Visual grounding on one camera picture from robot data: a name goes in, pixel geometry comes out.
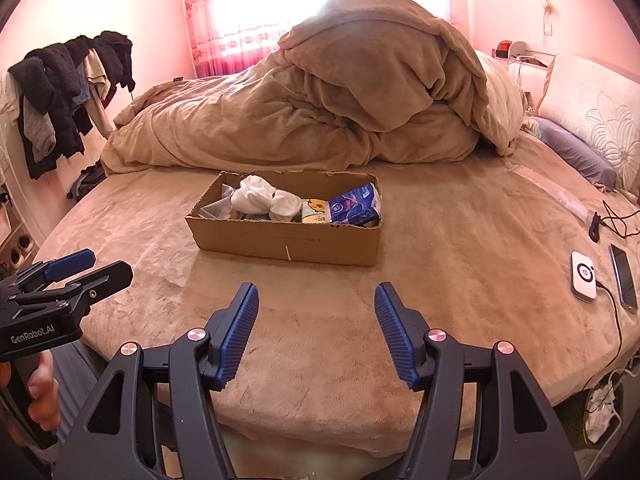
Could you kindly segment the person's left hand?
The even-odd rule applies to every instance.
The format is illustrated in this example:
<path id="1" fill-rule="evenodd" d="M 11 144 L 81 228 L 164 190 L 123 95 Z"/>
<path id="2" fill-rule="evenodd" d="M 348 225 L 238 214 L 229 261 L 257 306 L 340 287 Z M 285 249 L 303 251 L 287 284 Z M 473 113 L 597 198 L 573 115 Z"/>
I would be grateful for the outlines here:
<path id="1" fill-rule="evenodd" d="M 57 430 L 61 423 L 58 407 L 58 381 L 54 378 L 54 359 L 50 350 L 44 350 L 38 358 L 38 366 L 27 382 L 32 397 L 28 407 L 30 418 L 44 431 Z"/>

